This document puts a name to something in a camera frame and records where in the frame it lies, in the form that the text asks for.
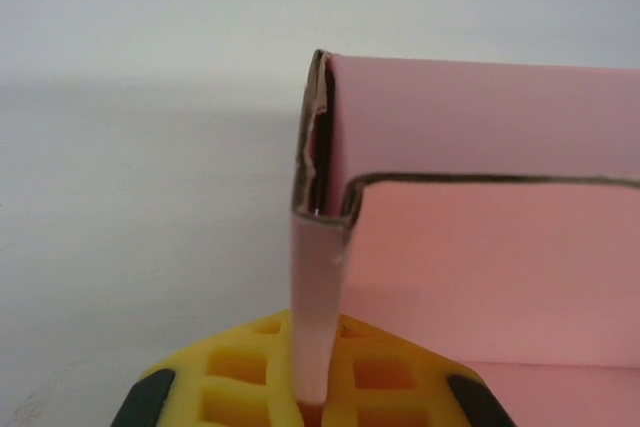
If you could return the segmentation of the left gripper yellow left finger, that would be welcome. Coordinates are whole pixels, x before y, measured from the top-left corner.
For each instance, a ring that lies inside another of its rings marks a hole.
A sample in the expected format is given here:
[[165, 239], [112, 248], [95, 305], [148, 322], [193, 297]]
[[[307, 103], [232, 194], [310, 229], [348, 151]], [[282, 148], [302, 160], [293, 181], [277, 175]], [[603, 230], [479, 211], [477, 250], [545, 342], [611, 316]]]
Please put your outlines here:
[[303, 426], [286, 310], [190, 344], [143, 371], [115, 426]]

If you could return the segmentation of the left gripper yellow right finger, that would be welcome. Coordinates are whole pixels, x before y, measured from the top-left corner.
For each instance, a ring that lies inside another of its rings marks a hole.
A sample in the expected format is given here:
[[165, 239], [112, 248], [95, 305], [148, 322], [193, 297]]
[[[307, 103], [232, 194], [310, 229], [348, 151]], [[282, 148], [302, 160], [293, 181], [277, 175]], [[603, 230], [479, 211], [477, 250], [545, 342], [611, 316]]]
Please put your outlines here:
[[513, 426], [472, 368], [355, 318], [338, 324], [323, 426]]

